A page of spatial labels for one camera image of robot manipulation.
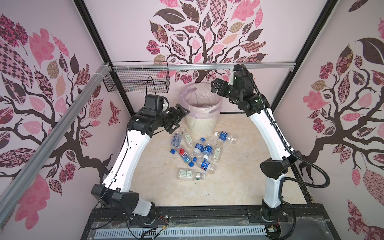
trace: white plastic bin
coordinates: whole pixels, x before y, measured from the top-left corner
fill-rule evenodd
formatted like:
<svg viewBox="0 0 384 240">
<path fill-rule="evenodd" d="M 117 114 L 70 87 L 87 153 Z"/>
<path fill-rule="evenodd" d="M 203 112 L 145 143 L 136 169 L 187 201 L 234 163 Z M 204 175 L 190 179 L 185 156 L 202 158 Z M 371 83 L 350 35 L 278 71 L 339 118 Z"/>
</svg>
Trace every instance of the white plastic bin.
<svg viewBox="0 0 384 240">
<path fill-rule="evenodd" d="M 179 103 L 190 111 L 186 116 L 191 133 L 206 136 L 213 132 L 223 98 L 211 92 L 210 83 L 194 83 L 180 92 Z"/>
</svg>

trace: butterfly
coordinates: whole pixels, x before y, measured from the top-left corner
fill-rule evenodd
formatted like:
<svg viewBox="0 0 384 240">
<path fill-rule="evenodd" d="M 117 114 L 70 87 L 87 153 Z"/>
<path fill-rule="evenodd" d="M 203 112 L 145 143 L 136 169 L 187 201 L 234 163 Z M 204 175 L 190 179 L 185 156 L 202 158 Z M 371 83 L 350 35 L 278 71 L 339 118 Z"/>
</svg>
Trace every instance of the butterfly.
<svg viewBox="0 0 384 240">
<path fill-rule="evenodd" d="M 118 115 L 121 111 L 118 107 L 115 107 L 115 104 L 111 100 L 109 101 L 109 105 L 111 106 L 112 116 L 109 118 L 108 126 L 119 123 Z"/>
</svg>

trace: wire basket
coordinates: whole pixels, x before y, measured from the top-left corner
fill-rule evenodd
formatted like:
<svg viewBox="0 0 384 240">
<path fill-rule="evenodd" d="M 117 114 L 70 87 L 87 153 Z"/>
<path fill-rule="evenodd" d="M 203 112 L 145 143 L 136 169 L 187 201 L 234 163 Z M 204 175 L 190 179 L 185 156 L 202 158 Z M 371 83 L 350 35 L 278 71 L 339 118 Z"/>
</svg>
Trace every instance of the wire basket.
<svg viewBox="0 0 384 240">
<path fill-rule="evenodd" d="M 113 69 L 104 78 L 104 85 L 109 93 L 119 92 L 119 90 L 127 93 L 168 93 L 170 77 L 166 61 L 124 63 L 134 62 L 150 62 L 154 65 L 150 68 L 143 65 L 130 65 L 127 68 Z"/>
</svg>

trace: wallpaper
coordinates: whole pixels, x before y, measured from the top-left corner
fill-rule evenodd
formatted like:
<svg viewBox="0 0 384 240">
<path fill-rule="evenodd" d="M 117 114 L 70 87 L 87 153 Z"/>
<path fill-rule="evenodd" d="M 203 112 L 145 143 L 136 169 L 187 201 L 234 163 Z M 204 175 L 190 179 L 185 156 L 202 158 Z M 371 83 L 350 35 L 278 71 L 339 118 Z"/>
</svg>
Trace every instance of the wallpaper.
<svg viewBox="0 0 384 240">
<path fill-rule="evenodd" d="M 35 2 L 32 8 L 37 8 L 38 12 L 31 13 L 32 16 L 40 13 L 44 21 L 49 21 L 43 12 L 50 5 L 62 7 L 64 17 L 57 16 L 61 17 L 60 25 L 39 26 L 37 20 L 32 23 L 28 15 L 14 14 L 18 5 L 12 2 L 6 3 L 0 13 L 1 193 L 102 64 L 73 3 Z M 71 14 L 75 26 L 67 21 Z M 68 33 L 78 38 L 73 39 Z M 96 201 L 91 188 L 109 173 L 127 120 L 120 97 L 109 94 L 104 85 L 99 84 L 7 223 L 1 226 L 1 238 L 79 238 Z M 76 200 L 73 203 L 76 206 L 64 212 L 58 210 L 72 200 Z M 78 220 L 68 221 L 74 216 Z M 71 231 L 60 236 L 62 228 Z"/>
<path fill-rule="evenodd" d="M 115 1 L 106 6 L 103 1 L 86 1 L 113 61 L 147 61 L 130 63 L 132 65 L 163 64 L 163 61 L 169 64 L 294 61 L 324 3 L 156 0 Z M 110 17 L 111 22 L 106 24 L 105 17 Z M 251 70 L 270 102 L 288 71 Z M 164 96 L 174 105 L 186 84 L 210 82 L 215 78 L 228 81 L 230 72 L 184 70 L 169 74 L 169 93 Z M 152 77 L 164 75 L 166 71 L 159 71 Z M 142 107 L 144 94 L 127 95 L 135 111 Z M 224 101 L 223 111 L 239 109 Z"/>
<path fill-rule="evenodd" d="M 282 130 L 329 174 L 328 188 L 310 192 L 341 239 L 384 239 L 384 25 L 375 11 L 383 7 L 375 0 L 340 3 L 276 111 L 281 121 L 287 104 L 298 106 L 297 121 L 282 122 Z M 299 169 L 306 181 L 324 181 L 304 163 Z"/>
</svg>

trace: empty plastic bottle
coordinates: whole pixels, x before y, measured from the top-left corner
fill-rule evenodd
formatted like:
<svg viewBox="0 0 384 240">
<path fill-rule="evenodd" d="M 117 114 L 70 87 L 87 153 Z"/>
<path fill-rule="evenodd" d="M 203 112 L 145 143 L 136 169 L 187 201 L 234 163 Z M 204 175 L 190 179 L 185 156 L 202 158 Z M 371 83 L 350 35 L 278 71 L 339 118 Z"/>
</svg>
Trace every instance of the empty plastic bottle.
<svg viewBox="0 0 384 240">
<path fill-rule="evenodd" d="M 177 169 L 177 179 L 184 181 L 204 180 L 205 173 L 179 168 Z"/>
<path fill-rule="evenodd" d="M 203 154 L 203 158 L 208 160 L 208 157 L 212 155 L 212 146 L 215 143 L 215 140 L 211 137 L 207 138 L 205 141 L 205 145 L 203 149 L 201 150 L 201 153 Z"/>
<path fill-rule="evenodd" d="M 212 154 L 212 162 L 219 162 L 220 161 L 222 147 L 223 147 L 223 140 L 218 139 L 216 147 L 215 147 L 213 154 Z"/>
<path fill-rule="evenodd" d="M 206 160 L 202 157 L 199 157 L 199 158 L 194 157 L 193 162 L 195 162 L 199 168 L 203 169 L 204 171 L 206 171 L 208 173 L 215 173 L 215 171 L 217 170 L 216 165 L 208 162 L 208 160 Z"/>
<path fill-rule="evenodd" d="M 191 135 L 187 132 L 186 128 L 182 127 L 181 132 L 183 133 L 183 135 L 185 137 L 185 141 L 187 142 L 187 146 L 189 148 L 193 147 L 193 140 L 191 138 Z"/>
<path fill-rule="evenodd" d="M 175 153 L 175 152 L 178 152 L 180 157 L 183 159 L 183 161 L 188 164 L 188 166 L 190 167 L 193 167 L 194 166 L 194 163 L 192 162 L 192 158 L 190 156 L 190 154 L 188 153 L 188 151 L 185 149 L 185 147 L 183 145 L 180 145 L 180 147 L 175 150 L 175 149 L 171 149 L 171 153 Z"/>
<path fill-rule="evenodd" d="M 198 157 L 201 154 L 201 151 L 203 150 L 203 144 L 205 142 L 205 139 L 202 137 L 200 140 L 196 143 L 195 148 L 192 152 L 192 157 Z"/>
<path fill-rule="evenodd" d="M 218 136 L 218 138 L 223 140 L 223 142 L 228 141 L 228 142 L 235 144 L 237 141 L 236 135 L 229 134 L 229 133 L 224 132 L 224 131 L 220 132 L 220 134 L 219 134 L 219 132 L 215 132 L 215 136 Z"/>
<path fill-rule="evenodd" d="M 173 134 L 173 138 L 170 143 L 171 147 L 173 149 L 178 149 L 181 145 L 181 139 L 182 139 L 181 130 L 177 129 L 175 131 L 175 134 Z"/>
</svg>

